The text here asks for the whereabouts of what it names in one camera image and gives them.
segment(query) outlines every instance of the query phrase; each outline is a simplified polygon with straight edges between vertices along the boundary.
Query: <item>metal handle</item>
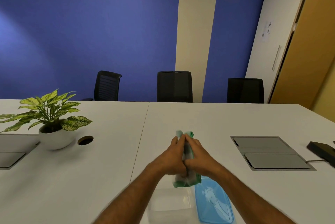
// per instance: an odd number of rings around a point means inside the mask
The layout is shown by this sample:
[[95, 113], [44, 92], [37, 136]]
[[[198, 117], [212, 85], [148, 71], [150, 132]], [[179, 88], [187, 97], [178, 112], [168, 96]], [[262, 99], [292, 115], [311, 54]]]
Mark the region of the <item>metal handle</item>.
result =
[[273, 66], [272, 66], [272, 71], [274, 71], [274, 67], [276, 66], [277, 58], [278, 58], [278, 55], [279, 55], [280, 50], [281, 50], [281, 45], [279, 45], [278, 50], [277, 50], [276, 57], [274, 58], [274, 62], [273, 62]]

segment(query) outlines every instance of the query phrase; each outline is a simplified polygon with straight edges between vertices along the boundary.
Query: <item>forearm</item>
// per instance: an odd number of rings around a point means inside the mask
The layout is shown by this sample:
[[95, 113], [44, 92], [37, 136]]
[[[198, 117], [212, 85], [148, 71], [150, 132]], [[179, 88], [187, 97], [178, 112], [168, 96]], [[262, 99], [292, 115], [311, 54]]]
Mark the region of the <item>forearm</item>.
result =
[[220, 184], [247, 224], [295, 224], [223, 166], [212, 173], [211, 179]]
[[100, 214], [94, 224], [139, 223], [159, 180], [159, 167], [150, 163]]

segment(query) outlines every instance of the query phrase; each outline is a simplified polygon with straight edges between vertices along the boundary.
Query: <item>mesh chair back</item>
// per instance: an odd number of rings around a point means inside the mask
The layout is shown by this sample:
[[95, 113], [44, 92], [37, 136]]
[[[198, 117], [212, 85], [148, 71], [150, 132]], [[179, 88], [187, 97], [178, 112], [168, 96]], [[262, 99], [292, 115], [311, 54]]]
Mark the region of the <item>mesh chair back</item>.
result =
[[258, 78], [229, 78], [227, 103], [264, 103], [263, 80]]
[[119, 84], [122, 75], [101, 70], [96, 77], [94, 88], [95, 101], [118, 101]]
[[157, 102], [193, 102], [189, 71], [160, 71], [157, 74]]

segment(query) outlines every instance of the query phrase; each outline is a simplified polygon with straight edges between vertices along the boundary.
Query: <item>chair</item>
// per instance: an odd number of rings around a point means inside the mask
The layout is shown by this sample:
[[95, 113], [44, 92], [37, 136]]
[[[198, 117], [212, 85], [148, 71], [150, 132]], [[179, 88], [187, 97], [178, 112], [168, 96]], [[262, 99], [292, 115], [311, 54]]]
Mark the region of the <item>chair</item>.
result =
[[101, 70], [98, 72], [94, 87], [95, 101], [118, 101], [121, 74]]
[[157, 102], [193, 102], [189, 71], [160, 71], [157, 74]]
[[227, 103], [264, 103], [263, 80], [258, 78], [229, 78]]

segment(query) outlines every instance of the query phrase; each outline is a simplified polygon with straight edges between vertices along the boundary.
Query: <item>blue lid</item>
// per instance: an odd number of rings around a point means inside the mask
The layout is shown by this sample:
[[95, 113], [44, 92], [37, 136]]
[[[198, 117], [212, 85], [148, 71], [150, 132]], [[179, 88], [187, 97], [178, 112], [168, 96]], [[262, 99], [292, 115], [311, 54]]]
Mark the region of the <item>blue lid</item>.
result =
[[234, 214], [229, 198], [221, 186], [207, 176], [195, 185], [195, 200], [199, 221], [213, 224], [231, 224]]

